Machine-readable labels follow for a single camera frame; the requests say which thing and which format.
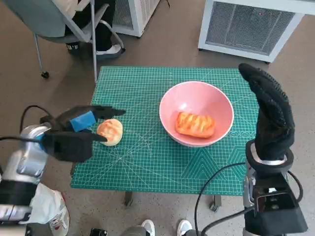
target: floor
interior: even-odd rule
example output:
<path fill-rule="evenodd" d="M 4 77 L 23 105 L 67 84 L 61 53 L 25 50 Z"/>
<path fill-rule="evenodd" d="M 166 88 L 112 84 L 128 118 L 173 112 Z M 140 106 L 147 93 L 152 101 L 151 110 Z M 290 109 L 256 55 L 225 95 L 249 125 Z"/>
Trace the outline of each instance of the floor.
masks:
<path fill-rule="evenodd" d="M 101 65 L 143 66 L 202 66 L 236 67 L 248 62 L 268 70 L 287 92 L 296 123 L 296 141 L 292 147 L 295 162 L 292 171 L 304 186 L 301 202 L 309 231 L 315 234 L 315 17 L 306 16 L 288 40 L 276 60 L 267 66 L 263 62 L 197 50 L 203 12 L 203 0 L 173 0 L 169 9 L 165 1 L 158 5 L 141 39 L 122 36 L 127 51 L 119 59 Z M 77 104 L 89 104 L 94 81 L 91 57 L 82 53 L 72 57 L 64 45 L 40 40 L 43 63 L 51 74 L 49 80 L 40 77 L 32 33 L 0 3 L 0 132 L 18 133 L 22 110 L 29 104 L 40 104 L 54 114 Z M 38 123 L 41 113 L 34 110 L 27 124 Z M 17 147 L 16 142 L 0 144 L 0 164 Z M 195 195 L 138 193 L 130 209 L 122 205 L 124 193 L 70 188 L 71 164 L 50 159 L 43 183 L 65 194 L 71 216 L 69 236 L 88 236 L 92 227 L 108 230 L 117 236 L 125 228 L 137 225 L 146 218 L 156 224 L 156 235 L 174 236 L 182 218 L 193 221 Z M 200 204 L 199 225 L 231 214 L 243 208 L 241 197 L 223 197 L 223 207 L 216 214 L 207 208 L 209 199 Z M 242 217 L 218 225 L 209 235 L 241 235 Z M 43 235 L 42 227 L 38 235 Z"/>

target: glazed pastry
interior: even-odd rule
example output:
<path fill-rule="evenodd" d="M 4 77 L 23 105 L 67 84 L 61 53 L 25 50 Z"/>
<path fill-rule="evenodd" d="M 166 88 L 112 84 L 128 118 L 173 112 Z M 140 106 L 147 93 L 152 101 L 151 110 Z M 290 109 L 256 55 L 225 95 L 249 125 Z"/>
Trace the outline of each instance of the glazed pastry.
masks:
<path fill-rule="evenodd" d="M 215 121 L 210 116 L 179 112 L 175 129 L 181 134 L 198 138 L 209 138 L 215 131 Z"/>
<path fill-rule="evenodd" d="M 107 138 L 107 142 L 101 142 L 102 144 L 114 146 L 118 144 L 123 137 L 123 125 L 117 119 L 107 119 L 98 126 L 96 132 Z"/>

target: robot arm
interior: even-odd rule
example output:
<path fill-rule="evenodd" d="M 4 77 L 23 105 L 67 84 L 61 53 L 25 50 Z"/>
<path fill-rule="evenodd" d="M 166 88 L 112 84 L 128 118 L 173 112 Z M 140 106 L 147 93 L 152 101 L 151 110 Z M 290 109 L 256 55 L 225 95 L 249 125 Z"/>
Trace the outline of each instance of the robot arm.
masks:
<path fill-rule="evenodd" d="M 285 235 L 307 230 L 299 203 L 287 183 L 293 164 L 289 149 L 295 125 L 288 97 L 269 74 L 248 64 L 239 70 L 259 104 L 256 137 L 246 144 L 244 235 Z"/>
<path fill-rule="evenodd" d="M 50 155 L 61 161 L 84 162 L 92 156 L 93 141 L 107 141 L 87 128 L 100 118 L 124 113 L 112 107 L 77 106 L 57 118 L 41 118 L 41 125 L 23 129 L 21 137 L 39 140 L 39 143 L 21 142 L 7 163 L 0 182 L 0 223 L 29 219 L 30 203 Z"/>

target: chair leg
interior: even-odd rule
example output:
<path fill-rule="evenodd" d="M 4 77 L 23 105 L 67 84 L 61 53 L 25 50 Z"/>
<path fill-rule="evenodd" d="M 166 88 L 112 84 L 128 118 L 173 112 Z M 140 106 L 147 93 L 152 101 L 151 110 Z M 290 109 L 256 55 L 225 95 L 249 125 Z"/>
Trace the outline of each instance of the chair leg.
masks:
<path fill-rule="evenodd" d="M 111 26 L 104 20 L 100 20 L 99 21 L 100 23 L 106 25 L 106 27 L 112 32 L 112 34 L 115 36 L 115 38 L 118 40 L 122 50 L 125 50 L 125 47 L 124 47 L 124 43 L 123 41 L 119 38 L 119 36 L 116 34 L 116 32 L 113 31 L 113 28 L 111 28 Z"/>
<path fill-rule="evenodd" d="M 41 76 L 45 79 L 49 78 L 49 73 L 47 71 L 44 71 L 43 69 L 43 65 L 41 63 L 41 56 L 40 56 L 40 52 L 39 52 L 39 46 L 38 46 L 38 40 L 37 40 L 37 35 L 35 33 L 33 33 L 34 35 L 34 41 L 35 41 L 35 47 L 36 47 L 36 52 L 37 52 L 37 59 L 38 59 L 38 64 L 41 70 Z"/>
<path fill-rule="evenodd" d="M 94 0 L 91 1 L 94 82 L 97 82 Z"/>

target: vent grille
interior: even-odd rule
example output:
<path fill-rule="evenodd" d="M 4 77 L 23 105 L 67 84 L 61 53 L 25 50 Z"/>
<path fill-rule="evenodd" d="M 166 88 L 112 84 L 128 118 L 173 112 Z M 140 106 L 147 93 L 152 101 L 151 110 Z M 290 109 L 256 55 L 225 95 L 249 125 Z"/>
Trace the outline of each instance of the vent grille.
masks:
<path fill-rule="evenodd" d="M 132 18 L 128 0 L 117 0 L 115 7 L 114 25 L 124 26 L 133 30 Z"/>
<path fill-rule="evenodd" d="M 269 55 L 295 13 L 214 2 L 206 44 Z"/>
<path fill-rule="evenodd" d="M 142 20 L 146 24 L 154 12 L 159 0 L 140 0 Z"/>

